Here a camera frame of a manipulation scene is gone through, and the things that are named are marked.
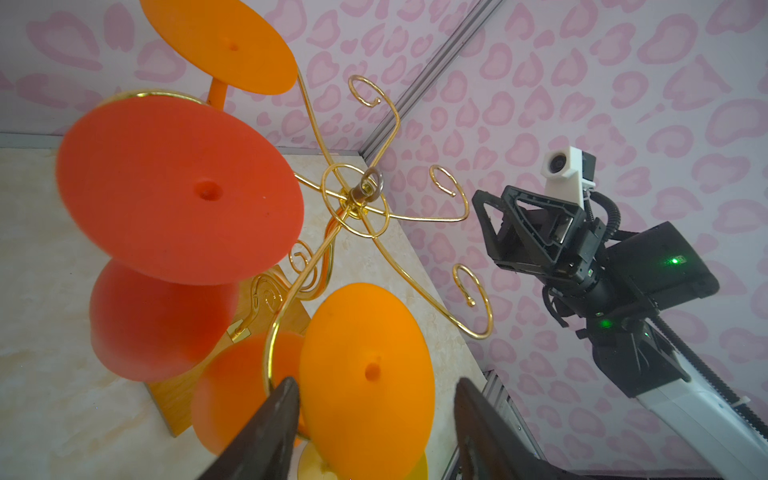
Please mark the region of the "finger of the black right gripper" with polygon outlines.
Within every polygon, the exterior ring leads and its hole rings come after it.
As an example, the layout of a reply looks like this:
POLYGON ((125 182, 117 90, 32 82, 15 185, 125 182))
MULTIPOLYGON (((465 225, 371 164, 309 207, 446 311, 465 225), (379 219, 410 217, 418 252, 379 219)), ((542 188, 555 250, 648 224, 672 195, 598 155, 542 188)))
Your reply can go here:
POLYGON ((502 200, 502 262, 511 267, 555 267, 585 221, 578 204, 517 187, 507 186, 502 200))
POLYGON ((507 205, 501 198, 483 190, 475 191, 472 205, 488 256, 495 264, 509 264, 512 261, 515 232, 507 221, 507 205))

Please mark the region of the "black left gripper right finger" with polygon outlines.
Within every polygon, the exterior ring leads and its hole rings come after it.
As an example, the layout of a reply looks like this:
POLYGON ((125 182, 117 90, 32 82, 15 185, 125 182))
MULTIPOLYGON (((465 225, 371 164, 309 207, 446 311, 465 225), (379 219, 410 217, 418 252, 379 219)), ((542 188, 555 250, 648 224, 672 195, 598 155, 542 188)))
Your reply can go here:
POLYGON ((574 479, 538 459, 467 378, 458 381, 454 419, 463 479, 574 479))

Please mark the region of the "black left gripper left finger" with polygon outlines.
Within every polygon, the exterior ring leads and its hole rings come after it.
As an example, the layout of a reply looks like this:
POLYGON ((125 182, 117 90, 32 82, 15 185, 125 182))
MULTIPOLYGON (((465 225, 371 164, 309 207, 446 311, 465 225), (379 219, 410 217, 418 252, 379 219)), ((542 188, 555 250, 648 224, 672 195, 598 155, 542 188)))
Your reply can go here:
POLYGON ((287 377, 198 479, 286 480, 299 413, 299 387, 287 377))

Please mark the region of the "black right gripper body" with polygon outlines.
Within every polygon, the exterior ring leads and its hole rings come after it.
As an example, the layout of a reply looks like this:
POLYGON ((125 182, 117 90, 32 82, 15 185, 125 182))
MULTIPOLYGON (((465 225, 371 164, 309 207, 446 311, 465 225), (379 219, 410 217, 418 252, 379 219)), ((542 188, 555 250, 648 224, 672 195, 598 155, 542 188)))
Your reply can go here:
POLYGON ((604 231, 599 220, 582 225, 557 261, 546 267, 534 261, 512 222, 505 220, 498 232, 488 232, 489 256, 504 270, 541 281, 545 305, 555 318, 596 318, 618 307, 618 290, 599 259, 605 249, 598 235, 604 231))

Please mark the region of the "orange front wine glass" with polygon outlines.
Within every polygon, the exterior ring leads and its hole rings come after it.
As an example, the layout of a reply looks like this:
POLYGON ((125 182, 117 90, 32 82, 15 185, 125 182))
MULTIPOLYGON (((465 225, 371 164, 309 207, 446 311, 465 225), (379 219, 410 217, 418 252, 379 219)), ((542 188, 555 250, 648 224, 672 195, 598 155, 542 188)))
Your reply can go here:
MULTIPOLYGON (((262 384, 264 334, 218 354, 193 394, 192 423, 216 459, 270 396, 262 384)), ((328 296, 307 331, 278 335, 275 389, 299 387, 298 433, 341 479, 404 479, 424 455, 435 413, 426 341, 386 289, 354 283, 328 296)))

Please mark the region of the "orange wine glass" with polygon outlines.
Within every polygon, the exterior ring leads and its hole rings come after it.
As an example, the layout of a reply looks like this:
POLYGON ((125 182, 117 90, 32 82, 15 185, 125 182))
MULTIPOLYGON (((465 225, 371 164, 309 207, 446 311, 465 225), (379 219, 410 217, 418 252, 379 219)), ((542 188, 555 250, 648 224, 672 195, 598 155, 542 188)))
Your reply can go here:
MULTIPOLYGON (((262 384, 264 334, 218 354, 193 394, 192 423, 216 459, 270 396, 262 384)), ((275 389, 299 387, 298 433, 341 479, 404 479, 424 455, 435 413, 426 341, 386 289, 354 283, 328 296, 307 331, 278 335, 275 389)))
POLYGON ((296 83, 298 66, 283 37, 241 1, 141 0, 155 31, 212 77, 207 103, 222 110, 234 87, 279 95, 296 83))

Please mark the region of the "red wine glass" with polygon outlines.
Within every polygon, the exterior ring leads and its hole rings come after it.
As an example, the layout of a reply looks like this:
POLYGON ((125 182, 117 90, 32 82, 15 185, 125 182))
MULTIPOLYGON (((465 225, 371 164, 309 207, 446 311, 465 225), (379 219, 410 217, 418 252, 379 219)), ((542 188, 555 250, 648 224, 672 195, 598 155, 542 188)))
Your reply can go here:
POLYGON ((59 148, 56 181, 109 258, 90 299, 92 348, 141 382, 199 364, 232 322, 240 283, 283 259, 304 220, 294 172, 263 136, 178 96, 85 114, 59 148))

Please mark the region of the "orange back wine glass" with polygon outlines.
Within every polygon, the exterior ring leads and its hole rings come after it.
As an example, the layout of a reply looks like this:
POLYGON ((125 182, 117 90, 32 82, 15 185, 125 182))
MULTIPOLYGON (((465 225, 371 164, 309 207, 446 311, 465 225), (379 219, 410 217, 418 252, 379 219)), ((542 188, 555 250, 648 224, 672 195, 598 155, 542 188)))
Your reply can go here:
POLYGON ((207 103, 222 110, 234 87, 279 95, 296 83, 298 66, 283 37, 241 1, 141 0, 155 31, 212 77, 207 103))

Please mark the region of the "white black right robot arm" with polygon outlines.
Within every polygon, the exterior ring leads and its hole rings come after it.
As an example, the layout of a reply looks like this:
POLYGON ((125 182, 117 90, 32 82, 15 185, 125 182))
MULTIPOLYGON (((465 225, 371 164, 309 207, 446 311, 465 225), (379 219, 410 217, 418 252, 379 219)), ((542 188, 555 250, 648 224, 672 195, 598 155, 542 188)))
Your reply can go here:
POLYGON ((473 195, 487 253, 536 277, 550 316, 585 322, 596 366, 674 430, 725 479, 767 475, 767 426, 663 320, 665 309, 714 295, 719 283, 670 223, 625 231, 591 192, 580 203, 507 187, 473 195))

